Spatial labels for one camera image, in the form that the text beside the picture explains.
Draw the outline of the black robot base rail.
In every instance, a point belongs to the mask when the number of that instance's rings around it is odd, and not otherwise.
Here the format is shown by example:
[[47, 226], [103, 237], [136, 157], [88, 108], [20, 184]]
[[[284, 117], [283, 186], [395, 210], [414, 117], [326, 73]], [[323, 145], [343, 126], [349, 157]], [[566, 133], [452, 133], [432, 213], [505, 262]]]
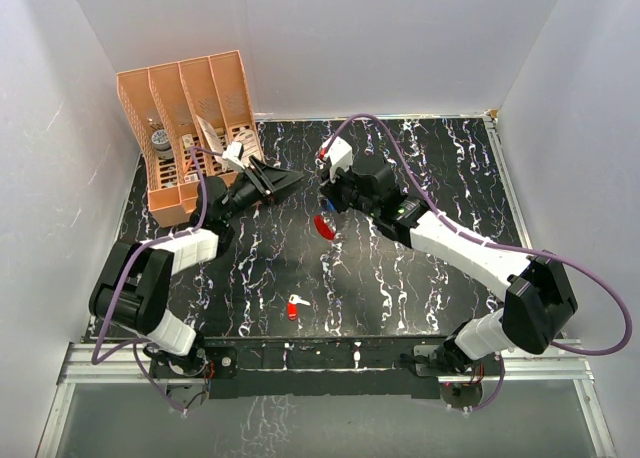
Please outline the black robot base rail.
[[474, 364], [450, 364], [444, 337], [259, 337], [197, 339], [188, 355], [149, 348], [153, 377], [192, 381], [210, 399], [263, 395], [405, 395], [438, 399], [447, 385], [473, 405], [482, 386], [500, 374], [487, 356]]

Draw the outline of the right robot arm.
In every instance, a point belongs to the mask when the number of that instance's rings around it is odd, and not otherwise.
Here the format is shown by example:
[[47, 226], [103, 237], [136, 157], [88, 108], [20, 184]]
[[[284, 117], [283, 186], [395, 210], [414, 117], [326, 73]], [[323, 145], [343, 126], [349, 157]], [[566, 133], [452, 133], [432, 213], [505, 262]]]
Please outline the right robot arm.
[[318, 176], [322, 195], [337, 212], [362, 212], [386, 238], [445, 261], [503, 303], [496, 312], [463, 322], [426, 357], [407, 359], [409, 367], [466, 375], [485, 356], [509, 348], [540, 355], [577, 311], [560, 262], [497, 250], [480, 235], [465, 239], [446, 227], [425, 199], [402, 192], [384, 159], [326, 164]]

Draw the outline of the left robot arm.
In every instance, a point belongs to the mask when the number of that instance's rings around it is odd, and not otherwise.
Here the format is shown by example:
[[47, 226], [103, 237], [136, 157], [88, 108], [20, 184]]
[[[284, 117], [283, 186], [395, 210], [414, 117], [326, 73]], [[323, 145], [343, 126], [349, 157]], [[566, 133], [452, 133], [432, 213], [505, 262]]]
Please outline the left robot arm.
[[218, 176], [199, 177], [188, 228], [144, 242], [116, 241], [88, 303], [90, 314], [103, 322], [92, 362], [99, 364], [110, 355], [100, 347], [115, 324], [151, 345], [151, 357], [160, 363], [186, 377], [200, 374], [207, 361], [204, 339], [169, 310], [171, 278], [219, 258], [234, 240], [233, 217], [258, 203], [282, 203], [303, 178], [301, 171], [252, 157], [230, 185]]

